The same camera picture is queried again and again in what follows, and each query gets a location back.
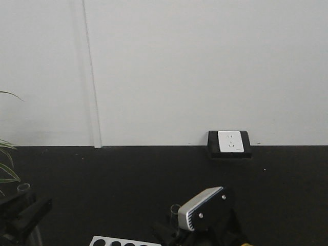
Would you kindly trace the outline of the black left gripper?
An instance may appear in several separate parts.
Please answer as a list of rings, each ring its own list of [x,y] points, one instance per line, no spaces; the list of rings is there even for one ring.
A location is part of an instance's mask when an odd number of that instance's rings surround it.
[[[51,198],[38,199],[33,191],[2,198],[1,245],[42,245],[37,227],[52,207]]]

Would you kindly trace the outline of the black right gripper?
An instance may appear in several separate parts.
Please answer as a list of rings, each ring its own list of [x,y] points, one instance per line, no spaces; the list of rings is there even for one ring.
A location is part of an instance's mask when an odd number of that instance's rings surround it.
[[[152,233],[160,245],[250,245],[234,205],[234,190],[223,188],[193,214],[194,231],[179,228],[179,234],[175,236],[169,215],[166,223],[155,222],[152,225]]]

